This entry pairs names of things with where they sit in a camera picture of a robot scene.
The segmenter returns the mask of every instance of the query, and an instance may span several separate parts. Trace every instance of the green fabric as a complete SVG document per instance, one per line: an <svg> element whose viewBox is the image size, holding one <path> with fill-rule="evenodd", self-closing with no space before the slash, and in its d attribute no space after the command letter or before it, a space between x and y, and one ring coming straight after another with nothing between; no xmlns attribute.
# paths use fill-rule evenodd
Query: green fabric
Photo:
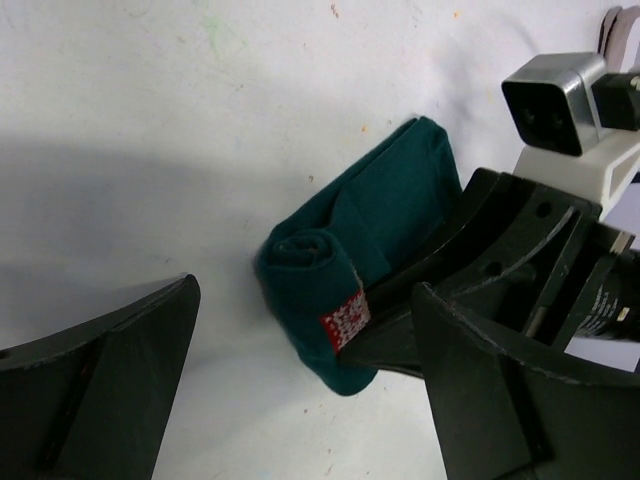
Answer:
<svg viewBox="0 0 640 480"><path fill-rule="evenodd" d="M414 119L271 232L257 262L267 301L301 360L336 393L358 393L376 370L339 365L327 325L350 319L343 339L361 329L363 287L415 253L461 192L446 132Z"/></svg>

